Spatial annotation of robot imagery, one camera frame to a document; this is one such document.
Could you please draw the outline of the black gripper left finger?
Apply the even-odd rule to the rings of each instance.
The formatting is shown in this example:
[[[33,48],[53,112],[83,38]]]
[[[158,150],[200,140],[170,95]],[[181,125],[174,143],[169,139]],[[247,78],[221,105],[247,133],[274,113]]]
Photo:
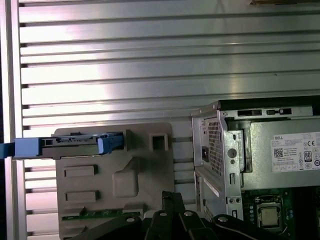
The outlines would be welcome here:
[[[174,216],[173,192],[162,192],[162,209],[151,218],[136,215],[118,216],[92,229],[86,230],[73,240],[170,240]]]

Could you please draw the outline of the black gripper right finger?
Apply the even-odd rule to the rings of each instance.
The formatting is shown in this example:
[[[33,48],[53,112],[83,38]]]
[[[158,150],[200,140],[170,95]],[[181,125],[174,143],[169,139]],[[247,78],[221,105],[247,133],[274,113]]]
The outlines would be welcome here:
[[[196,212],[186,210],[182,195],[172,193],[173,214],[183,228],[188,240],[284,240],[267,230],[226,214],[219,214],[211,221]]]

